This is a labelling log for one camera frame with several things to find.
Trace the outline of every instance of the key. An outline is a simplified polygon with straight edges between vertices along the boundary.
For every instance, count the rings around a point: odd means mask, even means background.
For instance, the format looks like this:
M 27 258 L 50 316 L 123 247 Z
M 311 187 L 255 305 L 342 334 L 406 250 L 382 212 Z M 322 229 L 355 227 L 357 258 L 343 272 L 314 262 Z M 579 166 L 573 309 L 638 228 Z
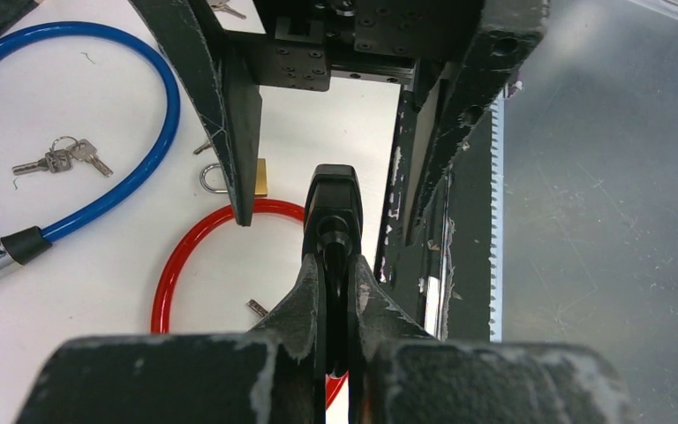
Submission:
M 33 172 L 47 170 L 50 173 L 57 174 L 73 168 L 72 155 L 65 149 L 54 150 L 45 154 L 45 156 L 35 162 L 23 163 L 11 168 L 14 175 L 25 175 Z
M 213 11 L 224 11 L 226 13 L 229 13 L 230 15 L 236 17 L 236 18 L 241 18 L 241 19 L 247 19 L 248 17 L 245 16 L 243 13 L 240 13 L 239 11 L 236 11 L 235 9 L 231 8 L 227 2 L 229 0 L 217 0 L 214 4 L 212 4 L 212 10 Z
M 259 316 L 259 318 L 263 318 L 268 315 L 268 310 L 253 299 L 249 300 L 245 305 L 250 307 L 251 310 Z
M 85 139 L 79 140 L 77 144 L 69 148 L 69 152 L 72 154 L 74 159 L 80 162 L 91 164 L 105 177 L 110 177 L 113 175 L 113 171 L 108 167 L 108 165 L 106 165 L 100 160 L 99 157 L 97 157 L 97 148 L 89 141 Z

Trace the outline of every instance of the blue cable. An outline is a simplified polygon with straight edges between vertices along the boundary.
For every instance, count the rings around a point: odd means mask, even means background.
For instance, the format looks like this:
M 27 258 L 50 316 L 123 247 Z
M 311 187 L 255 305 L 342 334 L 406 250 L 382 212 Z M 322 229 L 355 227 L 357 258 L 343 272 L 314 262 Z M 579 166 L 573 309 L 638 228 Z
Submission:
M 52 22 L 31 26 L 0 39 L 0 61 L 28 44 L 67 35 L 85 35 L 111 40 L 142 55 L 162 77 L 162 82 L 165 84 L 165 94 L 168 97 L 168 106 L 160 135 L 139 166 L 132 171 L 131 175 L 96 201 L 42 229 L 42 236 L 50 243 L 62 239 L 91 223 L 139 188 L 157 169 L 163 157 L 170 150 L 180 120 L 180 93 L 177 89 L 175 76 L 165 59 L 142 40 L 110 26 L 91 22 Z

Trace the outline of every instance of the screw hole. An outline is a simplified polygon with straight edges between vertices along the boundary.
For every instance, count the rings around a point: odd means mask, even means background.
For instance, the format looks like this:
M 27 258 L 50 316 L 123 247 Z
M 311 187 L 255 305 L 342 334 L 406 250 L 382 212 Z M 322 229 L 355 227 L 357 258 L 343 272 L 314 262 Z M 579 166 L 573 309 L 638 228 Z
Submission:
M 493 45 L 493 55 L 508 56 L 518 49 L 518 42 L 510 37 L 501 38 Z

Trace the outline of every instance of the key ring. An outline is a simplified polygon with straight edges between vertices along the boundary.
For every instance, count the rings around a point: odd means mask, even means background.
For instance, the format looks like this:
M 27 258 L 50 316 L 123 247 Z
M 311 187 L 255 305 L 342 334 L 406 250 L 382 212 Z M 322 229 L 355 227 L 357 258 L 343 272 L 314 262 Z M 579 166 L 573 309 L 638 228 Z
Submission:
M 74 146 L 79 146 L 79 140 L 73 138 L 71 135 L 62 135 L 61 137 L 53 140 L 53 144 L 50 145 L 50 153 L 56 153 L 56 144 L 58 144 L 58 142 L 61 140 L 72 140 L 74 142 Z
M 204 190 L 206 190 L 209 193 L 214 193 L 214 194 L 227 194 L 227 189 L 226 188 L 216 188 L 212 187 L 209 185 L 207 182 L 207 174 L 213 170 L 213 169 L 221 169 L 222 166 L 219 163 L 210 163 L 209 165 L 205 166 L 204 169 L 201 170 L 201 173 L 199 173 L 199 182 L 201 183 L 201 186 L 204 187 Z

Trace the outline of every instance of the silver key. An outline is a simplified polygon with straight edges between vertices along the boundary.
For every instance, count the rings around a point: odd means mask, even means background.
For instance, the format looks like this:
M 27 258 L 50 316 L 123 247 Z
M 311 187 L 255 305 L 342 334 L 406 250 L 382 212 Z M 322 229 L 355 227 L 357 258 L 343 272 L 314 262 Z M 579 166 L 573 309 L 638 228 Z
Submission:
M 47 170 L 50 173 L 57 174 L 70 170 L 72 167 L 72 155 L 65 149 L 59 149 L 46 153 L 39 161 L 14 166 L 11 168 L 11 172 L 14 175 L 25 175 Z
M 236 18 L 241 18 L 241 19 L 247 19 L 248 17 L 245 16 L 243 13 L 240 13 L 239 11 L 236 11 L 235 9 L 231 8 L 227 2 L 229 0 L 217 0 L 214 4 L 212 4 L 212 10 L 213 11 L 224 11 L 226 13 L 229 13 L 230 15 L 236 17 Z
M 97 157 L 97 148 L 89 141 L 85 139 L 79 140 L 77 144 L 71 146 L 68 150 L 74 159 L 91 164 L 105 177 L 113 175 L 113 171 L 108 165 Z

